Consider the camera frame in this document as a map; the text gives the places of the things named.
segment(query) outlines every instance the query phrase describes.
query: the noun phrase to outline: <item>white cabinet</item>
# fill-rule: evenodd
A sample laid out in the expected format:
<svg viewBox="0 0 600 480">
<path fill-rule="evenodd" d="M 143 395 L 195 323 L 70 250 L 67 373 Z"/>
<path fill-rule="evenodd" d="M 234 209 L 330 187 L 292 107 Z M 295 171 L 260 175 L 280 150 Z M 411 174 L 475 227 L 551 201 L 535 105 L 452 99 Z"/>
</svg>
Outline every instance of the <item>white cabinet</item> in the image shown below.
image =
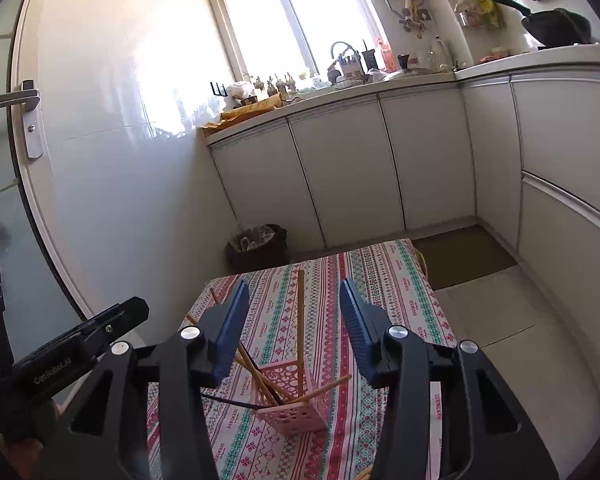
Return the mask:
<svg viewBox="0 0 600 480">
<path fill-rule="evenodd" d="M 462 96 L 474 151 L 476 213 L 515 248 L 522 168 L 509 77 L 470 83 Z"/>
<path fill-rule="evenodd" d="M 404 230 L 391 146 L 374 96 L 289 117 L 328 247 Z"/>
<path fill-rule="evenodd" d="M 227 139 L 212 153 L 243 226 L 279 224 L 291 251 L 324 248 L 314 205 L 286 121 Z"/>
<path fill-rule="evenodd" d="M 600 210 L 600 72 L 561 69 L 512 81 L 523 169 Z"/>
<path fill-rule="evenodd" d="M 600 384 L 600 215 L 525 176 L 520 255 L 560 299 Z"/>
<path fill-rule="evenodd" d="M 474 169 L 457 88 L 381 94 L 407 229 L 475 215 Z"/>
</svg>

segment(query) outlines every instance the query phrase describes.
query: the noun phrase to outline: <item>kitchen counter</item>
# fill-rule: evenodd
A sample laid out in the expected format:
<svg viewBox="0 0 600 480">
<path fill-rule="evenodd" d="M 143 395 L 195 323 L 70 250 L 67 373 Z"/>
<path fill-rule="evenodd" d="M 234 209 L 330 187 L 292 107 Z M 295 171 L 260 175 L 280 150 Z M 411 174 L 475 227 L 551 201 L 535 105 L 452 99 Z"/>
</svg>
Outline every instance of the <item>kitchen counter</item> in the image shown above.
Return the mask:
<svg viewBox="0 0 600 480">
<path fill-rule="evenodd" d="M 378 94 L 389 90 L 401 88 L 437 85 L 441 83 L 450 83 L 467 80 L 475 77 L 494 75 L 501 72 L 509 72 L 530 67 L 555 66 L 568 64 L 582 65 L 600 65 L 600 44 L 564 46 L 559 48 L 549 48 L 518 54 L 496 61 L 491 61 L 455 73 L 440 73 L 432 75 L 411 76 L 391 81 L 370 83 L 344 90 L 337 90 L 328 94 L 321 94 L 313 98 L 306 98 L 301 102 L 293 103 L 282 108 L 277 108 L 266 114 L 248 119 L 242 123 L 230 126 L 216 134 L 206 138 L 207 144 L 214 144 L 227 137 L 239 134 L 247 129 L 259 126 L 264 123 L 275 121 L 276 119 L 287 117 L 291 114 L 304 112 L 311 108 L 332 104 L 347 99 L 362 97 L 370 94 Z"/>
<path fill-rule="evenodd" d="M 353 97 L 361 97 L 365 95 L 376 94 L 378 92 L 384 92 L 387 90 L 395 90 L 398 88 L 423 86 L 438 83 L 451 83 L 454 81 L 456 81 L 456 77 L 454 76 L 454 74 L 449 73 L 415 75 L 401 79 L 394 79 L 391 81 L 382 81 L 379 83 L 369 83 L 360 86 L 353 86 L 352 88 L 346 88 L 344 90 L 336 90 L 328 94 L 322 94 L 312 98 L 305 98 L 303 101 L 286 105 L 282 108 L 276 108 L 275 110 L 267 112 L 266 114 L 262 114 L 252 119 L 248 119 L 244 122 L 238 123 L 235 126 L 229 126 L 225 130 L 221 130 L 216 134 L 208 136 L 206 138 L 206 143 L 213 144 L 215 142 L 218 142 L 218 140 L 226 139 L 227 137 L 231 137 L 244 130 L 247 130 L 248 128 L 253 128 L 254 126 L 259 126 L 260 124 L 275 121 L 276 119 L 286 117 L 291 114 L 296 114 L 298 112 L 309 110 L 310 108 L 335 103 L 337 101 L 343 101 L 346 99 L 351 99 Z"/>
<path fill-rule="evenodd" d="M 509 56 L 459 70 L 456 72 L 456 80 L 462 81 L 473 77 L 535 66 L 565 64 L 600 64 L 600 44 L 561 46 L 518 54 L 517 56 Z"/>
</svg>

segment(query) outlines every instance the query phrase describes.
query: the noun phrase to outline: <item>patterned tablecloth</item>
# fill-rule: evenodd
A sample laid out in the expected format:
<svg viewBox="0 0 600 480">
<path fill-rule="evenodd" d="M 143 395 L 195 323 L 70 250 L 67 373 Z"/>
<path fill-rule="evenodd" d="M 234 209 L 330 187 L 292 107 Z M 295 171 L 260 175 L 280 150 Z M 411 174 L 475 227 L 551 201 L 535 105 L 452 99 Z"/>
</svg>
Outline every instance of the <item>patterned tablecloth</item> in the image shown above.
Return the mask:
<svg viewBox="0 0 600 480">
<path fill-rule="evenodd" d="M 362 298 L 384 306 L 394 323 L 429 342 L 454 346 L 445 315 L 427 282 L 410 240 L 394 240 L 276 269 L 216 278 L 191 309 L 200 318 L 234 283 L 249 284 L 251 307 L 242 342 L 260 365 L 296 357 L 298 269 L 305 270 L 305 355 L 318 386 L 351 373 L 352 380 L 326 397 L 327 431 L 286 440 L 251 410 L 205 399 L 206 424 L 221 480 L 353 478 L 373 462 L 382 428 L 385 390 L 373 390 L 359 375 L 338 306 L 340 280 L 350 276 Z M 182 326 L 189 323 L 185 320 Z M 251 377 L 234 364 L 214 391 L 249 402 Z M 154 479 L 160 478 L 157 385 L 150 387 L 148 446 Z M 431 385 L 431 429 L 427 480 L 438 478 L 442 433 L 440 389 Z"/>
</svg>

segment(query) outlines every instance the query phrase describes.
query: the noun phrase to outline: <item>pink plastic basket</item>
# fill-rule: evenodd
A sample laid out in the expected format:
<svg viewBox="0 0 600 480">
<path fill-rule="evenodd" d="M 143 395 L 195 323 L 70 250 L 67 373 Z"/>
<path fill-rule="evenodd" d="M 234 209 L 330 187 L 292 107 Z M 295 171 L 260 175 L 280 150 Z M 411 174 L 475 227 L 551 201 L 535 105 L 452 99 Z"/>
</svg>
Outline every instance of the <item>pink plastic basket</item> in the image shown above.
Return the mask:
<svg viewBox="0 0 600 480">
<path fill-rule="evenodd" d="M 265 377 L 276 383 L 291 395 L 298 396 L 298 361 L 282 361 L 260 367 Z M 304 362 L 304 393 L 315 390 L 307 362 Z M 255 411 L 255 415 L 275 428 L 287 438 L 293 438 L 307 431 L 320 431 L 327 428 L 326 402 L 327 392 L 305 402 L 294 402 L 284 406 L 263 408 Z M 268 402 L 251 381 L 251 403 L 267 406 Z"/>
</svg>

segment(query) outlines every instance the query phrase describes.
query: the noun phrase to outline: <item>frying pan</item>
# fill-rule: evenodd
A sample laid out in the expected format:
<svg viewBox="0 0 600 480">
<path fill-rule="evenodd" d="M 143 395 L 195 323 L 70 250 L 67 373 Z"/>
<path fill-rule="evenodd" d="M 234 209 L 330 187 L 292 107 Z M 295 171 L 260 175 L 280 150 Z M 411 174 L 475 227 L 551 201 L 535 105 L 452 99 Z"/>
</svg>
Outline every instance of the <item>frying pan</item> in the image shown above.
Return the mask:
<svg viewBox="0 0 600 480">
<path fill-rule="evenodd" d="M 554 10 L 531 12 L 513 0 L 491 0 L 522 12 L 522 25 L 544 46 L 568 46 L 591 43 L 591 24 L 584 16 L 558 7 Z"/>
</svg>

